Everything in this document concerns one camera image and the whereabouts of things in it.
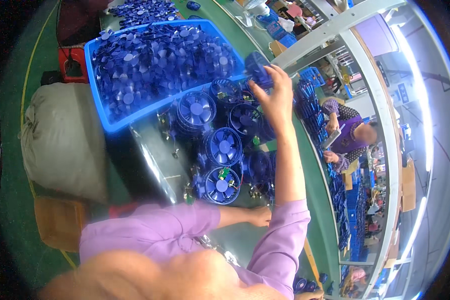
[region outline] bare arm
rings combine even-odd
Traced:
[[[267,95],[252,81],[249,85],[277,136],[275,203],[283,205],[306,199],[305,177],[292,124],[292,81],[287,73],[277,66],[265,66],[265,69],[273,79],[273,93]]]

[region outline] metal frame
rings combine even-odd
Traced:
[[[296,62],[297,59],[322,45],[327,40],[333,39],[335,36],[339,36],[339,38],[347,46],[354,61],[357,62],[357,64],[360,66],[362,77],[369,91],[374,109],[377,113],[377,119],[380,121],[383,129],[384,139],[382,143],[385,149],[384,152],[387,165],[386,193],[388,195],[387,199],[389,205],[387,206],[387,223],[385,225],[382,243],[378,250],[378,255],[375,259],[375,262],[371,264],[372,266],[376,267],[370,277],[369,285],[365,290],[364,295],[366,296],[370,293],[376,280],[378,279],[381,270],[377,266],[384,265],[388,247],[392,240],[393,229],[395,227],[395,219],[397,215],[397,207],[399,204],[398,199],[400,192],[400,165],[395,131],[396,120],[393,113],[389,109],[389,103],[386,97],[386,93],[388,92],[384,90],[373,67],[373,63],[375,62],[370,60],[370,58],[367,56],[367,53],[363,49],[363,46],[360,44],[358,39],[349,28],[377,14],[378,10],[380,9],[397,7],[404,4],[405,1],[366,0],[340,14],[338,14],[326,0],[311,0],[308,3],[312,7],[314,7],[321,16],[323,16],[324,18],[328,18],[329,21],[322,24],[320,27],[313,30],[305,37],[301,38],[297,43],[284,51],[280,56],[276,57],[272,61],[272,63],[278,64],[282,68],[286,68]]]

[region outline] blue fan cage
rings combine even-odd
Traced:
[[[192,11],[197,11],[200,9],[200,7],[201,7],[201,5],[194,1],[188,1],[186,3],[186,8],[189,10],[192,10]]]
[[[206,135],[201,143],[198,161],[202,166],[230,167],[242,157],[242,141],[235,130],[222,127]]]
[[[199,91],[186,93],[177,103],[175,129],[185,135],[197,135],[216,116],[215,102]]]
[[[263,124],[262,113],[250,104],[235,105],[228,117],[228,127],[235,129],[246,143],[259,133]]]
[[[211,82],[209,95],[218,105],[227,109],[237,105],[241,99],[240,88],[233,81],[225,78]]]
[[[240,193],[240,177],[234,170],[229,169],[228,175],[220,179],[220,171],[223,169],[223,167],[214,168],[203,177],[200,175],[195,177],[195,190],[199,198],[220,205],[235,201]]]
[[[246,73],[259,87],[268,89],[274,87],[274,81],[264,66],[270,66],[270,63],[257,51],[253,51],[245,58]]]
[[[264,151],[246,153],[242,160],[242,172],[244,183],[267,183],[272,178],[270,158]]]

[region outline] electric fan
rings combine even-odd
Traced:
[[[247,0],[243,3],[244,17],[235,16],[245,27],[252,27],[252,18],[256,15],[270,15],[270,8],[265,4],[267,0]]]
[[[215,79],[210,84],[209,95],[218,105],[229,109],[240,100],[240,88],[231,80]]]
[[[263,126],[262,114],[249,104],[238,104],[230,111],[228,125],[235,129],[242,140],[249,142]]]
[[[263,120],[263,126],[260,128],[260,144],[272,141],[276,139],[274,129],[270,125],[268,120]]]
[[[270,158],[264,151],[256,151],[244,155],[242,161],[244,183],[251,183],[253,185],[266,183],[272,177],[271,171],[272,165]]]
[[[199,134],[209,128],[215,115],[215,102],[206,93],[186,93],[177,104],[176,129],[183,134]]]
[[[257,51],[253,51],[245,58],[246,75],[263,89],[274,87],[274,81],[264,66],[269,66],[267,59]]]
[[[242,141],[231,128],[223,127],[204,137],[198,161],[202,166],[229,167],[235,165],[242,156]]]
[[[300,293],[301,291],[303,291],[306,285],[307,280],[305,278],[295,277],[293,281],[293,293],[294,294]]]
[[[203,177],[197,174],[193,181],[197,196],[215,204],[230,204],[240,192],[240,177],[228,167],[212,169]]]

